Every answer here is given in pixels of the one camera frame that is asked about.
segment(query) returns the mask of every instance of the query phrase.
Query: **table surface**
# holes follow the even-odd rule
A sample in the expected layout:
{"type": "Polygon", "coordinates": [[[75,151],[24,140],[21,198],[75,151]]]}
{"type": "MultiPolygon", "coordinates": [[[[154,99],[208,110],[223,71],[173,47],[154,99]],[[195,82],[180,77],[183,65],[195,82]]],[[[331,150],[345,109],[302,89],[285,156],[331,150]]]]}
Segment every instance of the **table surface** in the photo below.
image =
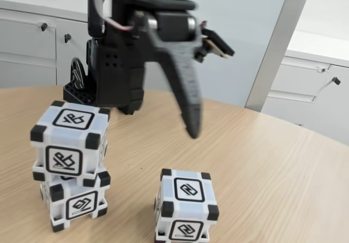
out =
{"type": "Polygon", "coordinates": [[[62,87],[0,90],[0,242],[151,243],[162,168],[211,173],[221,213],[211,242],[349,242],[349,147],[216,101],[192,140],[172,95],[150,90],[134,116],[112,110],[107,215],[53,233],[29,132],[61,97],[62,87]]]}

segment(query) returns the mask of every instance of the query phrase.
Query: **cabinet door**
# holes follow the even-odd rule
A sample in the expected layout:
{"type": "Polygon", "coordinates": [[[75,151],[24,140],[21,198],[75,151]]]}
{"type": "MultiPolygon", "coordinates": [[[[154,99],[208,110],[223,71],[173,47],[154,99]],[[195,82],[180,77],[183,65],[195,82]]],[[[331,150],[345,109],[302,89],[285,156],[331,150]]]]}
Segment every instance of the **cabinet door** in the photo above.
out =
{"type": "Polygon", "coordinates": [[[349,145],[349,68],[332,65],[329,72],[314,101],[314,113],[304,126],[349,145]],[[342,81],[339,86],[333,77],[342,81]]]}
{"type": "Polygon", "coordinates": [[[57,19],[57,85],[65,85],[70,81],[71,60],[80,58],[85,71],[86,42],[90,39],[87,31],[87,23],[57,19]],[[69,34],[71,39],[65,43],[64,36],[69,34]]]}

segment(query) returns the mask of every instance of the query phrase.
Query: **black corner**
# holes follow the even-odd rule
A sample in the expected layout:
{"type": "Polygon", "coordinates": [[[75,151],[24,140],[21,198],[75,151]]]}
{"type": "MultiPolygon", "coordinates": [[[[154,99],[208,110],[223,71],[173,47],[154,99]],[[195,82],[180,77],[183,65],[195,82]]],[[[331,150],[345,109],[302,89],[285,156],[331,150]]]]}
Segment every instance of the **black corner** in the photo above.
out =
{"type": "Polygon", "coordinates": [[[207,220],[217,221],[219,217],[219,210],[217,205],[208,205],[207,220]]]}
{"type": "Polygon", "coordinates": [[[97,177],[95,179],[83,179],[84,187],[94,187],[96,184],[97,177]]]}
{"type": "Polygon", "coordinates": [[[36,181],[45,181],[45,174],[40,172],[33,172],[33,178],[36,181]]]}
{"type": "Polygon", "coordinates": [[[50,187],[50,197],[52,202],[64,199],[64,190],[61,184],[50,187]]]}
{"type": "Polygon", "coordinates": [[[51,226],[52,226],[53,232],[59,232],[59,231],[64,230],[64,224],[59,224],[59,225],[54,226],[52,224],[52,221],[51,221],[51,226]]]}
{"type": "Polygon", "coordinates": [[[105,208],[105,209],[99,210],[99,211],[98,211],[98,214],[97,214],[97,217],[104,216],[105,214],[107,214],[107,211],[108,211],[108,207],[105,208]]]}
{"type": "Polygon", "coordinates": [[[63,101],[58,101],[58,100],[55,100],[51,106],[55,106],[55,107],[63,107],[64,105],[64,102],[63,101]]]}
{"type": "Polygon", "coordinates": [[[109,120],[110,120],[110,109],[108,109],[108,108],[101,108],[98,113],[108,115],[108,122],[109,122],[109,120]]]}
{"type": "Polygon", "coordinates": [[[211,180],[211,175],[209,173],[206,173],[206,172],[201,172],[201,177],[202,177],[202,179],[211,180]]]}
{"type": "Polygon", "coordinates": [[[46,129],[46,126],[35,125],[31,130],[31,141],[44,142],[44,132],[46,129]]]}
{"type": "Polygon", "coordinates": [[[175,205],[172,201],[164,201],[161,206],[161,216],[162,217],[172,217],[175,211],[175,205]]]}
{"type": "Polygon", "coordinates": [[[155,233],[155,237],[154,237],[154,243],[166,243],[165,241],[162,241],[162,240],[157,240],[157,234],[155,233]]]}
{"type": "Polygon", "coordinates": [[[100,134],[97,133],[89,133],[86,137],[86,149],[98,149],[100,144],[100,134]]]}
{"type": "Polygon", "coordinates": [[[160,174],[160,181],[163,180],[163,176],[172,176],[172,170],[170,170],[168,168],[163,168],[161,170],[161,174],[160,174]]]}
{"type": "Polygon", "coordinates": [[[103,171],[98,173],[98,176],[100,178],[100,187],[105,187],[110,185],[110,175],[108,171],[103,171]]]}

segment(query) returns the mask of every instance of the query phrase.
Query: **printed symbol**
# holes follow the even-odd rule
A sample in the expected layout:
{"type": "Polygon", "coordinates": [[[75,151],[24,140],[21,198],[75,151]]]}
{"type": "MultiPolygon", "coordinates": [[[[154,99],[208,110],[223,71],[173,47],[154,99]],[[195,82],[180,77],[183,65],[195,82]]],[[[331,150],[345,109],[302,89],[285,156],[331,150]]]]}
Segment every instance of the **printed symbol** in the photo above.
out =
{"type": "Polygon", "coordinates": [[[82,118],[83,118],[83,116],[77,117],[71,113],[71,114],[67,114],[67,116],[64,117],[63,122],[80,124],[80,123],[85,122],[82,118]]]}
{"type": "Polygon", "coordinates": [[[183,190],[188,196],[195,196],[198,193],[198,191],[190,186],[190,184],[184,184],[180,187],[180,189],[183,190]]]}
{"type": "Polygon", "coordinates": [[[88,206],[91,200],[89,198],[79,199],[75,204],[73,205],[74,209],[78,209],[78,211],[73,212],[72,215],[81,213],[85,210],[89,210],[91,206],[88,206]]]}
{"type": "Polygon", "coordinates": [[[72,165],[75,164],[75,161],[72,160],[72,154],[65,157],[62,153],[57,152],[53,156],[53,160],[55,161],[56,164],[53,165],[54,168],[59,168],[59,169],[66,169],[68,171],[74,171],[75,168],[71,168],[72,165]]]}
{"type": "Polygon", "coordinates": [[[189,225],[189,224],[183,224],[178,227],[178,230],[183,233],[183,235],[176,235],[177,237],[182,237],[182,238],[193,238],[194,235],[191,235],[195,233],[194,228],[189,225]]]}

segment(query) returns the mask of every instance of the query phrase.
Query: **cabinet drawer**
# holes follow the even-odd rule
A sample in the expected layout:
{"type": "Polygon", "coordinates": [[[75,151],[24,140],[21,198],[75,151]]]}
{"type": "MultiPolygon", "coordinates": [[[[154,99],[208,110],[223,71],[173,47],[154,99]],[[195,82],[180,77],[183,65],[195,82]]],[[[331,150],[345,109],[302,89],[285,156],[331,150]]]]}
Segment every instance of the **cabinet drawer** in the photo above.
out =
{"type": "Polygon", "coordinates": [[[55,28],[43,32],[36,24],[7,20],[0,20],[0,28],[0,52],[56,59],[55,28]]]}
{"type": "Polygon", "coordinates": [[[284,57],[271,90],[317,96],[328,76],[329,64],[284,57]]]}
{"type": "Polygon", "coordinates": [[[64,85],[70,81],[70,65],[73,58],[79,58],[87,73],[86,42],[90,39],[87,23],[57,19],[57,84],[64,85]],[[64,36],[71,39],[65,43],[64,36]]]}
{"type": "Polygon", "coordinates": [[[262,113],[297,125],[305,125],[312,115],[314,103],[268,97],[262,113]]]}
{"type": "Polygon", "coordinates": [[[54,85],[55,68],[0,61],[0,88],[54,85]]]}

